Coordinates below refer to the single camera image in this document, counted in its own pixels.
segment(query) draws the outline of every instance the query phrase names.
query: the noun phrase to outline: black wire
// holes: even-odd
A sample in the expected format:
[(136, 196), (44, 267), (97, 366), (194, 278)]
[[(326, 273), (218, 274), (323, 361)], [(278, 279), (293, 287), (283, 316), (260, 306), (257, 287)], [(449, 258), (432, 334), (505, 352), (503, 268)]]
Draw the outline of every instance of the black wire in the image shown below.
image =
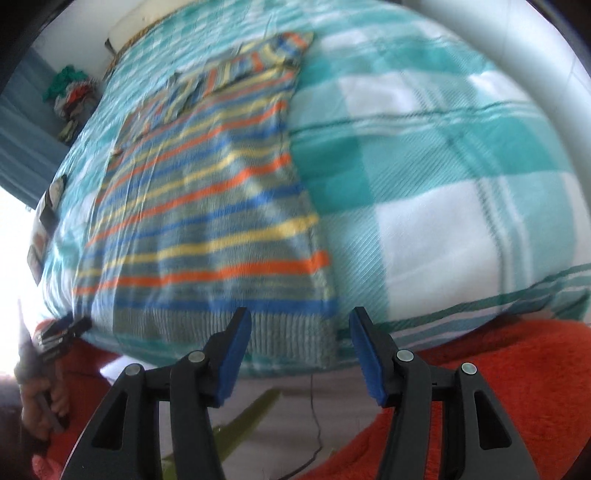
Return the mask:
[(312, 465), (312, 463), (314, 463), (316, 461), (316, 456), (324, 448), (324, 445), (322, 444), (322, 438), (320, 437), (320, 435), (322, 433), (322, 429), (320, 428), (320, 422), (318, 421), (318, 417), (316, 416), (316, 411), (314, 410), (314, 375), (310, 375), (310, 409), (312, 410), (312, 418), (314, 418), (314, 422), (316, 423), (316, 428), (318, 429), (317, 434), (316, 434), (316, 441), (318, 442), (318, 448), (312, 454), (312, 457), (310, 458), (310, 460), (308, 460), (303, 465), (300, 465), (298, 468), (296, 468), (292, 472), (288, 473), (287, 475), (284, 475), (281, 478), (278, 478), (277, 480), (288, 480), (288, 479), (296, 476), (301, 471), (308, 468), (310, 465)]

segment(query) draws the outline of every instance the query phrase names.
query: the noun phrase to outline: floor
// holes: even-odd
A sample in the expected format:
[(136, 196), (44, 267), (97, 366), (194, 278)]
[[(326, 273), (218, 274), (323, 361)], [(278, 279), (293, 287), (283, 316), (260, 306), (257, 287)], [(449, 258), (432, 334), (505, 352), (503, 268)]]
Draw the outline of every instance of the floor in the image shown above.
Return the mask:
[[(269, 388), (282, 397), (257, 429), (223, 463), (228, 480), (274, 480), (306, 463), (317, 449), (317, 427), (310, 408), (310, 376), (240, 380), (223, 408), (211, 409), (212, 425), (227, 423)], [(365, 388), (361, 370), (315, 374), (313, 401), (324, 444), (314, 468), (346, 445), (379, 412)], [(162, 404), (161, 450), (172, 451), (170, 410)]]

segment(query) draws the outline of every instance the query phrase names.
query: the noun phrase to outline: metal screw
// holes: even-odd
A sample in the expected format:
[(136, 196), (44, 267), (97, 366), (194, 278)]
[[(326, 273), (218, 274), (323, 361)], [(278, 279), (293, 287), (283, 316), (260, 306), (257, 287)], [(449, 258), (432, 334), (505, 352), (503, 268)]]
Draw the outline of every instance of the metal screw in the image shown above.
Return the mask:
[(411, 362), (414, 358), (414, 355), (410, 350), (399, 350), (396, 352), (396, 357), (401, 362)]
[(140, 370), (142, 370), (140, 364), (131, 364), (125, 368), (125, 375), (133, 377), (134, 375), (137, 375)]
[(192, 364), (200, 364), (204, 360), (205, 360), (205, 353), (203, 353), (201, 350), (196, 350), (196, 351), (191, 352), (189, 354), (189, 361)]
[(466, 362), (465, 364), (462, 364), (462, 371), (467, 375), (474, 375), (478, 372), (478, 369), (476, 368), (476, 365)]

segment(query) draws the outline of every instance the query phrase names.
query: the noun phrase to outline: blue gripper pad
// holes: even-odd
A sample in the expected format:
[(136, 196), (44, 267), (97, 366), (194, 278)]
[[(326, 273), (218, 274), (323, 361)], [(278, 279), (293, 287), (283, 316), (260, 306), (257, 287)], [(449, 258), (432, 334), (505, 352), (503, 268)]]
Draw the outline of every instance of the blue gripper pad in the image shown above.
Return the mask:
[(251, 313), (247, 309), (244, 309), (234, 338), (218, 370), (216, 401), (220, 406), (232, 395), (232, 390), (234, 390), (234, 385), (238, 378), (240, 364), (246, 353), (248, 342), (251, 339), (251, 332)]
[(349, 330), (369, 396), (374, 398), (380, 407), (384, 407), (388, 396), (382, 382), (382, 364), (355, 310), (349, 314)]

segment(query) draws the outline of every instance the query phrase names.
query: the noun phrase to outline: teal plaid blanket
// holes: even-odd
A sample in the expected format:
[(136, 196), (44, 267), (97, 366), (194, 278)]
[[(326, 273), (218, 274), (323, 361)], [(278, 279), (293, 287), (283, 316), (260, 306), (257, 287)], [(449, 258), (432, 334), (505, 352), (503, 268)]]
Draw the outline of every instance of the teal plaid blanket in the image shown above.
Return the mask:
[[(377, 0), (205, 1), (133, 46), (58, 172), (70, 184), (41, 285), (47, 313), (72, 307), (89, 219), (127, 114), (175, 72), (282, 31), (315, 35), (288, 130), (332, 262), (333, 365), (355, 361), (347, 315), (357, 305), (413, 349), (501, 312), (584, 319), (589, 214), (550, 123), (461, 39)], [(142, 325), (118, 333), (121, 321), (88, 338), (155, 364), (178, 355), (166, 338), (143, 337)], [(306, 333), (267, 341), (305, 345)], [(252, 350), (243, 363), (245, 375), (308, 369), (303, 358)]]

